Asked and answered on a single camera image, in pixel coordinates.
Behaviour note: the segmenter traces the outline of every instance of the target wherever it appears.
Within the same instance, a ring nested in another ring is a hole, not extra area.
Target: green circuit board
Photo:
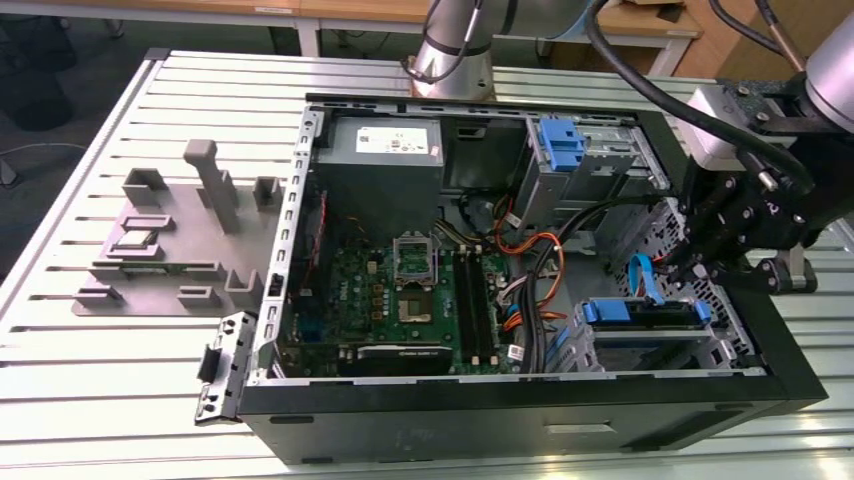
[[[400,257],[407,271],[423,271],[424,265],[419,264],[423,260],[416,256]],[[305,366],[307,376],[335,376],[329,351],[341,343],[423,343],[450,347],[454,350],[450,374],[507,373],[508,367],[503,361],[498,365],[472,365],[462,358],[452,258],[451,250],[436,251],[434,266],[438,282],[424,291],[420,286],[395,287],[391,248],[347,248],[336,252],[325,318],[319,320],[321,325],[317,326],[319,335],[313,337],[315,344],[308,342],[301,348],[304,358],[300,363]],[[495,296],[495,280],[506,273],[506,262],[499,255],[483,255],[482,265],[487,298],[491,299]],[[499,325],[491,307],[488,312],[494,343],[498,345]]]

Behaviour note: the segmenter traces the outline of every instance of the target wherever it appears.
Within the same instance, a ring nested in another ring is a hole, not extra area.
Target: blue plastic latch
[[[551,359],[554,358],[555,354],[560,350],[560,347],[563,346],[563,343],[566,342],[567,338],[570,338],[570,327],[563,327],[563,330],[560,330],[558,337],[551,342],[551,346],[548,347],[548,350],[546,350],[546,365],[551,363]]]
[[[596,311],[596,318],[603,322],[630,322],[628,308],[623,300],[592,300],[590,302]]]
[[[698,300],[694,302],[694,309],[699,315],[699,321],[706,325],[711,321],[711,307],[706,302]]]
[[[539,121],[540,141],[551,158],[555,172],[571,172],[584,158],[584,137],[575,129],[572,120],[543,118]]]
[[[595,323],[599,321],[599,315],[596,314],[596,309],[592,304],[586,303],[582,305],[582,309],[584,310],[584,320],[587,323]]]

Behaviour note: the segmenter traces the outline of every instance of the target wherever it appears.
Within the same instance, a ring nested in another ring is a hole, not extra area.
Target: aluminum slotted table
[[[594,480],[854,476],[854,255],[842,225],[807,252],[818,293],[776,299],[830,399],[686,450],[288,467],[245,426],[196,428],[197,361],[219,319],[71,312],[71,295],[125,202],[123,179],[131,168],[156,166],[171,183],[196,182],[181,158],[189,138],[217,141],[220,168],[235,183],[287,177],[305,93],[404,96],[408,85],[392,62],[160,53],[140,66],[0,288],[3,478],[388,478],[402,469],[410,479],[471,477],[475,469],[487,478]],[[495,80],[499,100],[510,102],[654,108],[607,74],[496,68]],[[700,81],[658,83],[687,100]]]

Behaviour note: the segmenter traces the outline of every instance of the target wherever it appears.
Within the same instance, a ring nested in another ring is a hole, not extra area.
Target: motherboard
[[[504,281],[506,260],[496,254],[434,249],[415,241],[384,249],[339,249],[327,308],[317,316],[297,313],[301,341],[280,344],[285,371],[301,377],[367,376],[369,371],[348,368],[365,365],[360,359],[369,365],[361,358],[367,351],[377,358],[426,358],[427,370],[408,364],[403,371],[377,374],[431,374],[435,368],[436,374],[508,372],[499,361],[499,319],[487,300]]]

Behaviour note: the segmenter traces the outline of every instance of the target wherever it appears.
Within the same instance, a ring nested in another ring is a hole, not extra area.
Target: sticker
[[[686,30],[667,30],[667,35],[672,37],[696,37],[696,32],[688,32]]]
[[[519,217],[516,217],[512,212],[507,213],[507,216],[504,217],[504,220],[507,221],[508,224],[511,224],[515,228],[519,228],[519,225],[522,225],[522,219]]]
[[[524,359],[524,348],[519,345],[510,345],[507,349],[507,358],[520,362]]]
[[[284,13],[285,15],[291,15],[293,10],[289,8],[276,8],[276,7],[255,7],[255,11],[257,13]]]
[[[427,154],[426,128],[361,127],[356,132],[357,153]]]

